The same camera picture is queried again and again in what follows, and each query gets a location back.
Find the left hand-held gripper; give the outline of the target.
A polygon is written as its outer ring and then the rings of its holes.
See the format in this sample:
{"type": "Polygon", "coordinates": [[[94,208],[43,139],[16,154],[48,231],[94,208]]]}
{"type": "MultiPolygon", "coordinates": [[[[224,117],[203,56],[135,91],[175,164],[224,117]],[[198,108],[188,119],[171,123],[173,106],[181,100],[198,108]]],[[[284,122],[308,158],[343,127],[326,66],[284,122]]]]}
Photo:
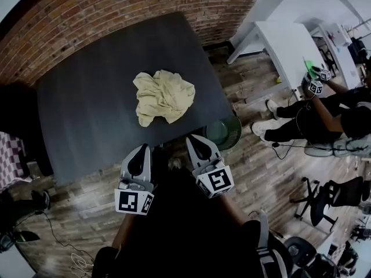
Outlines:
{"type": "Polygon", "coordinates": [[[147,144],[136,147],[124,158],[121,178],[132,180],[119,180],[114,190],[115,211],[147,215],[154,200],[154,185],[150,182],[151,151],[147,144]]]}

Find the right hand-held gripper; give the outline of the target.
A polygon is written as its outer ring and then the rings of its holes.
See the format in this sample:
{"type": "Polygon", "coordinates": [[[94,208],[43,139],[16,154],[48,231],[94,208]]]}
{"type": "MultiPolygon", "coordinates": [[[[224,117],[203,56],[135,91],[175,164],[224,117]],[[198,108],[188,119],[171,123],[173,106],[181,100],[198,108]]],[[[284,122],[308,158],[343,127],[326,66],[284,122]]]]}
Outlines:
{"type": "Polygon", "coordinates": [[[224,164],[218,147],[203,136],[190,134],[186,137],[189,159],[197,187],[208,199],[228,192],[234,186],[230,167],[224,164]]]}

